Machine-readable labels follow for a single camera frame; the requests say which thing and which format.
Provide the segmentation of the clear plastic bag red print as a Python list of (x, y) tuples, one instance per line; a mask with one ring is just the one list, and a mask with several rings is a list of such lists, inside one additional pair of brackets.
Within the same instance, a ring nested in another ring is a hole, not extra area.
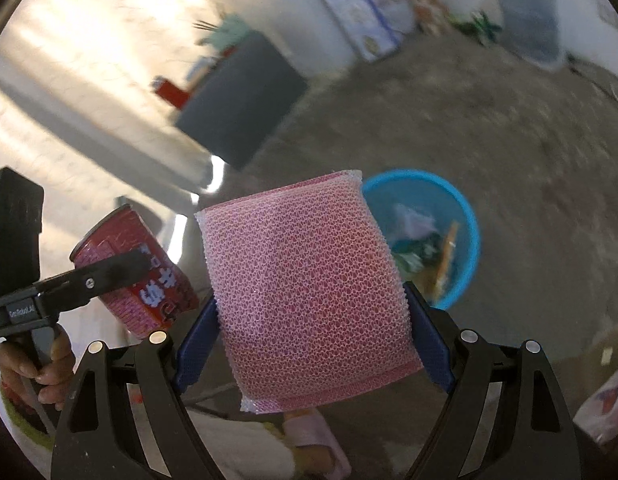
[(437, 232), (435, 218), (405, 206), (394, 205), (394, 236), (397, 240), (420, 240)]

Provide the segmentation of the pink mesh sponge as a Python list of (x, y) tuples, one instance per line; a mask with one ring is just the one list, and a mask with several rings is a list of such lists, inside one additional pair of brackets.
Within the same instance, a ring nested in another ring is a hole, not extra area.
[(418, 372), (408, 300), (358, 170), (196, 219), (242, 408), (317, 408)]

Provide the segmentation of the brown paper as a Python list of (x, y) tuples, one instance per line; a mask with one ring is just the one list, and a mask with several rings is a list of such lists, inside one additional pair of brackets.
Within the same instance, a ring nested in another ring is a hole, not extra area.
[(433, 304), (439, 301), (446, 293), (446, 285), (452, 270), (459, 230), (460, 224), (457, 221), (452, 221), (441, 246), (439, 262), (428, 271), (425, 297)]

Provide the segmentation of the green plastic bottle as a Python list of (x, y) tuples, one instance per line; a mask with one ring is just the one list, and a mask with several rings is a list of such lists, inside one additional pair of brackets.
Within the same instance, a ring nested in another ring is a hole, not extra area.
[(399, 240), (391, 249), (402, 281), (409, 281), (425, 269), (433, 268), (440, 259), (442, 236), (435, 232), (420, 240)]

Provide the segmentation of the blue mesh trash basket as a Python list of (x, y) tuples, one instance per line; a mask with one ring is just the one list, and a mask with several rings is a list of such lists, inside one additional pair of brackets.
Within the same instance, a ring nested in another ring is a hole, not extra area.
[(473, 208), (447, 180), (414, 169), (378, 174), (362, 193), (401, 277), (441, 310), (454, 306), (477, 270), (481, 238)]

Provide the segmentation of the pink slipper foot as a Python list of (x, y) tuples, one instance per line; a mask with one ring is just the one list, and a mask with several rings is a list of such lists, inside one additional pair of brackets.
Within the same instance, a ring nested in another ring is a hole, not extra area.
[(316, 408), (286, 412), (283, 431), (305, 474), (322, 479), (347, 479), (350, 476), (348, 458)]

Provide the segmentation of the red thermos bottle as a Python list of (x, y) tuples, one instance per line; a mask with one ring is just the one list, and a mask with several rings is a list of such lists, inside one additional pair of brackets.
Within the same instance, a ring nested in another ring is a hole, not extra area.
[(167, 102), (177, 110), (182, 110), (190, 100), (190, 92), (181, 89), (168, 78), (164, 78), (164, 76), (156, 76), (152, 80), (150, 88), (152, 88), (152, 92), (154, 92), (158, 98)]

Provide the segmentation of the grey cabinet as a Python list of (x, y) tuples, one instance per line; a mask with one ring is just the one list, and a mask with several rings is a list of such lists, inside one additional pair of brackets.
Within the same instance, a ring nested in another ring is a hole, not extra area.
[(175, 127), (242, 170), (307, 91), (308, 82), (261, 32), (202, 78)]

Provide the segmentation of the green glass bottles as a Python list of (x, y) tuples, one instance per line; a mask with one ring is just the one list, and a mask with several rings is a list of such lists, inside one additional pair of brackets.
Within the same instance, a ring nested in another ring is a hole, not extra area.
[(499, 40), (502, 26), (492, 22), (483, 10), (467, 16), (451, 15), (450, 24), (461, 34), (473, 38), (483, 47), (490, 47)]

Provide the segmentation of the teal chopstick holder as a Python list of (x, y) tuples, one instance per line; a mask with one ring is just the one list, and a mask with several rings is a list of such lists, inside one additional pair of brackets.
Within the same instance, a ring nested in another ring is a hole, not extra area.
[(251, 33), (251, 27), (236, 13), (225, 14), (219, 24), (197, 20), (193, 26), (202, 32), (197, 44), (212, 47), (218, 53), (235, 48)]

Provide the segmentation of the large water jug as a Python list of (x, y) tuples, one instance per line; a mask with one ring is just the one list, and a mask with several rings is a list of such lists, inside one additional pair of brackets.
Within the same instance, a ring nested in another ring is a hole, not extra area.
[(502, 44), (523, 60), (558, 70), (564, 62), (557, 0), (498, 0)]

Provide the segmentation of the tissue paper pack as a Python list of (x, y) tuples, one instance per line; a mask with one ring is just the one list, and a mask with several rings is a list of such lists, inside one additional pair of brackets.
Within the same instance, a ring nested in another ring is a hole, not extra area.
[(396, 52), (416, 29), (409, 0), (322, 0), (349, 44), (366, 62)]

